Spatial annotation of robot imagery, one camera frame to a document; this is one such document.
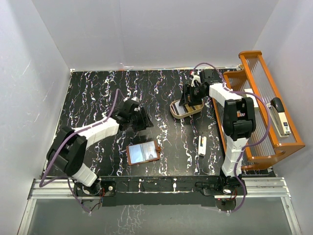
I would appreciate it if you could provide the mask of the brown leather card holder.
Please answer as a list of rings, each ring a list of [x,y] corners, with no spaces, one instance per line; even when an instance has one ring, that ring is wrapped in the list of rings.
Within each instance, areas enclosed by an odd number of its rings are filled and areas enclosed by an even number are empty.
[[[161,147],[156,141],[127,146],[128,165],[138,165],[160,159]]]

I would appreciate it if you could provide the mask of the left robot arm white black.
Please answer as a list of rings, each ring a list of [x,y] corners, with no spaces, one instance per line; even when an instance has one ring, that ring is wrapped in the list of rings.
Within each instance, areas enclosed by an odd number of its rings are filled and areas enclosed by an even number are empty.
[[[77,180],[90,195],[100,192],[99,177],[84,164],[87,148],[119,132],[132,128],[134,132],[153,127],[147,111],[135,99],[125,99],[122,106],[107,116],[85,127],[62,127],[48,153],[50,166],[57,167],[66,176]]]

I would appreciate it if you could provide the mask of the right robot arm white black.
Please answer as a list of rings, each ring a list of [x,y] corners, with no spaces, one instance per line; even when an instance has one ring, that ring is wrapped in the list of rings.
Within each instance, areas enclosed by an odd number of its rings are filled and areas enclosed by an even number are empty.
[[[192,70],[191,82],[184,84],[181,99],[176,106],[178,117],[189,116],[204,97],[210,97],[224,109],[223,131],[226,135],[226,152],[222,165],[223,179],[218,181],[218,189],[230,194],[235,188],[245,188],[240,177],[244,148],[256,129],[254,102],[250,97],[242,97],[229,89],[224,82],[207,82],[204,71]]]

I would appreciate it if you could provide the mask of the stack of credit cards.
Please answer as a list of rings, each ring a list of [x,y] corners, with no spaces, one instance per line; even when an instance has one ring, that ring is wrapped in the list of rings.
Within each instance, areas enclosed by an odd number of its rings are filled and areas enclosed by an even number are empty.
[[[182,116],[187,113],[194,113],[203,108],[202,105],[196,105],[196,106],[189,106],[188,104],[186,105],[181,105],[179,106],[179,102],[176,102],[174,104],[174,111],[177,115]]]

